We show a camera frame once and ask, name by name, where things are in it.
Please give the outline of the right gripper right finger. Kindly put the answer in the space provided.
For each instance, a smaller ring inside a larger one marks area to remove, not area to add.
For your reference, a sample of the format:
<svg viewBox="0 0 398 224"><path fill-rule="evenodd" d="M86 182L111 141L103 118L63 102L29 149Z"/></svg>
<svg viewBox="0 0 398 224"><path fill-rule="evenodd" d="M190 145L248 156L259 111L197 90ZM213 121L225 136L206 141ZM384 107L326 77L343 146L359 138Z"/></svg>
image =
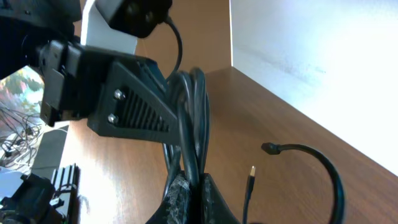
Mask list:
<svg viewBox="0 0 398 224"><path fill-rule="evenodd" d="M204 174L201 186L201 222L202 224L240 224L210 174Z"/></svg>

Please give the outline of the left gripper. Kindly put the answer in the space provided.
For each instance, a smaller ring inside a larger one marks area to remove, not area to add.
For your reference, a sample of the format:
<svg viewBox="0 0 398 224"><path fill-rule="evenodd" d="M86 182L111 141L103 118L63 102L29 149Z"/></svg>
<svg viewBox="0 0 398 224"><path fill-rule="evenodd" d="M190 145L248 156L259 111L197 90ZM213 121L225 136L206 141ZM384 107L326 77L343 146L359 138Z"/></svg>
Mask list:
<svg viewBox="0 0 398 224"><path fill-rule="evenodd" d="M47 125L88 117L100 136L180 143L177 112L154 60L53 40L39 47L39 72Z"/></svg>

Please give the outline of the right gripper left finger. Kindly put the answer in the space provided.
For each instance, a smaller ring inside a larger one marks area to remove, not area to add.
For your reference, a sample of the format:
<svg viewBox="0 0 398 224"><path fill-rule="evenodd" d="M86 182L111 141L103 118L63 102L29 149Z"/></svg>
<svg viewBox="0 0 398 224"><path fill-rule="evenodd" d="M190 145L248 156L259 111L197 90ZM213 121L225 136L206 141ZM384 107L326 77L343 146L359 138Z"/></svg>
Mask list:
<svg viewBox="0 0 398 224"><path fill-rule="evenodd" d="M191 224L193 192L185 173L180 172L170 184L168 192L146 224Z"/></svg>

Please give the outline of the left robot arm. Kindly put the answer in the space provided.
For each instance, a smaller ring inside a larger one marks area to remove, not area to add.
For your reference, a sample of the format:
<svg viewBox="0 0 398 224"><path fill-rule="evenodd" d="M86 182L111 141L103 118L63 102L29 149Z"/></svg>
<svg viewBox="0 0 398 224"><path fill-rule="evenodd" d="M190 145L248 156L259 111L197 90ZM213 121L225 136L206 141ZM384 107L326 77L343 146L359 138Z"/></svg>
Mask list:
<svg viewBox="0 0 398 224"><path fill-rule="evenodd" d="M44 78L40 118L86 119L100 136L177 145L178 119L157 63L86 45L78 1L2 1L1 76L30 66Z"/></svg>

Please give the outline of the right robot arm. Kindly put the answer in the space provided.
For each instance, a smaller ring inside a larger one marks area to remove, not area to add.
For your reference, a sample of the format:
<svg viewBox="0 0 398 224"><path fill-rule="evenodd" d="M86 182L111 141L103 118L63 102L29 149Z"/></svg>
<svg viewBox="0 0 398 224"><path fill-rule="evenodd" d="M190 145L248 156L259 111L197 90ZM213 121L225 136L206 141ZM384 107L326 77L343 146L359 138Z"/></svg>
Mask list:
<svg viewBox="0 0 398 224"><path fill-rule="evenodd" d="M1 223L70 223L76 177L61 177L56 184L35 174L22 175L16 191L1 199ZM185 174L179 173L147 223L239 223L209 174L201 189L201 199L194 204Z"/></svg>

